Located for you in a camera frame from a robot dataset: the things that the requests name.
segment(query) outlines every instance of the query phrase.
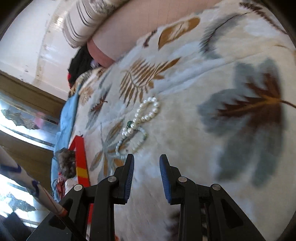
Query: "green bead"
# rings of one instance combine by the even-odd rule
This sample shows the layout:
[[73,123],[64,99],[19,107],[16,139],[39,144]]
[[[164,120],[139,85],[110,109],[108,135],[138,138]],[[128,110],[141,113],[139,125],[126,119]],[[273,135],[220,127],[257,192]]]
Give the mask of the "green bead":
[[132,123],[133,123],[133,121],[132,121],[132,120],[129,120],[129,121],[128,121],[128,124],[127,124],[126,126],[127,126],[128,128],[130,128]]

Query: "yellow stripe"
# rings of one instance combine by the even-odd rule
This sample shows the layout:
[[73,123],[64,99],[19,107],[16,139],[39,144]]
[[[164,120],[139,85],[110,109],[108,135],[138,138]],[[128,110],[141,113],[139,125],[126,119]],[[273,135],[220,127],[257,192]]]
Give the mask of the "yellow stripe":
[[81,168],[81,167],[76,167],[76,173],[77,173],[77,176],[80,176],[80,177],[83,177],[83,178],[88,178],[89,177],[89,174],[88,174],[87,170],[84,169],[84,168]]

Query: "pearl necklace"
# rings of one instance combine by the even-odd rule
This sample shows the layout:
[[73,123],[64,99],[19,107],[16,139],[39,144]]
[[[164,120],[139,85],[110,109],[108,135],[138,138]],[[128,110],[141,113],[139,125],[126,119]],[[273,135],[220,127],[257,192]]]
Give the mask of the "pearl necklace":
[[[147,106],[152,103],[153,108],[152,111],[148,115],[143,115],[143,112],[146,110]],[[116,148],[115,148],[115,154],[122,160],[126,160],[127,155],[121,155],[119,153],[119,148],[121,144],[124,142],[124,139],[127,138],[128,136],[132,135],[134,133],[134,130],[138,130],[143,133],[143,138],[141,141],[138,141],[137,146],[133,148],[132,153],[134,153],[139,146],[142,145],[142,143],[147,139],[148,134],[146,131],[138,126],[141,123],[144,123],[146,121],[150,121],[155,117],[155,115],[158,113],[158,108],[159,108],[159,102],[155,97],[148,97],[147,100],[144,100],[140,105],[139,108],[136,111],[135,118],[131,121],[128,121],[127,127],[122,128],[122,138],[121,140],[117,143]]]

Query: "white wall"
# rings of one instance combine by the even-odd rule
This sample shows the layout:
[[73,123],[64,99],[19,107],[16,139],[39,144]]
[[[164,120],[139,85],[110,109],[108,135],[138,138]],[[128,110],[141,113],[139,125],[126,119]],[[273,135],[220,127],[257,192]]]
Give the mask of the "white wall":
[[16,17],[0,41],[0,70],[67,99],[67,68],[76,50],[61,37],[60,21],[63,18],[57,14],[65,15],[64,9],[72,2],[33,0]]

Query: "blue fabric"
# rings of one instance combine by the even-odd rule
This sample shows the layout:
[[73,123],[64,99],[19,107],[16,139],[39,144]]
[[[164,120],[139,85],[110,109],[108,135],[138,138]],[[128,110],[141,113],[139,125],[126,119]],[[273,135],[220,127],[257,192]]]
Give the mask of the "blue fabric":
[[[68,148],[70,137],[72,134],[72,129],[75,122],[78,99],[79,99],[79,89],[81,85],[76,89],[75,94],[70,97],[65,103],[60,117],[60,131],[56,134],[56,143],[54,146],[54,153],[61,150],[62,148]],[[59,177],[59,164],[55,156],[52,159],[51,168],[51,185],[55,200],[58,202],[61,200],[57,192],[57,179]]]

